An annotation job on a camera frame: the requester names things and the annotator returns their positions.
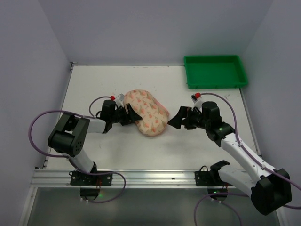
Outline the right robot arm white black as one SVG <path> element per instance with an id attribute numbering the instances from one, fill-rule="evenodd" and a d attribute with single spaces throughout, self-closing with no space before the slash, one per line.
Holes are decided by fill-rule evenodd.
<path id="1" fill-rule="evenodd" d="M 168 125 L 176 129 L 204 129 L 208 138 L 242 167 L 236 169 L 228 161 L 220 161 L 211 165 L 208 179 L 215 184 L 228 183 L 236 187 L 251 198 L 261 214 L 268 215 L 292 200 L 289 174 L 266 163 L 247 147 L 235 129 L 222 121 L 215 102 L 203 102 L 200 108 L 181 106 Z"/>

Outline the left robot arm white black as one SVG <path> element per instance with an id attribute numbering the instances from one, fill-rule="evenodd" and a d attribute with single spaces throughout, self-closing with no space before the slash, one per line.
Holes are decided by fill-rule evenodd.
<path id="1" fill-rule="evenodd" d="M 87 134 L 106 134 L 114 123 L 125 126 L 142 119 L 130 104 L 118 106 L 114 100 L 105 100 L 96 118 L 63 113 L 48 138 L 48 146 L 61 153 L 78 171 L 92 175 L 96 164 L 83 150 Z"/>

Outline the floral mesh laundry bag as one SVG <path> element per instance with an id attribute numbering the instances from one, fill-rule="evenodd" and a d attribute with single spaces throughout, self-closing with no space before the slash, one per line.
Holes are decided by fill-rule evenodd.
<path id="1" fill-rule="evenodd" d="M 169 112 L 150 92 L 142 89 L 131 90 L 125 94 L 123 103 L 130 104 L 143 118 L 136 122 L 143 135 L 155 137 L 167 127 Z"/>

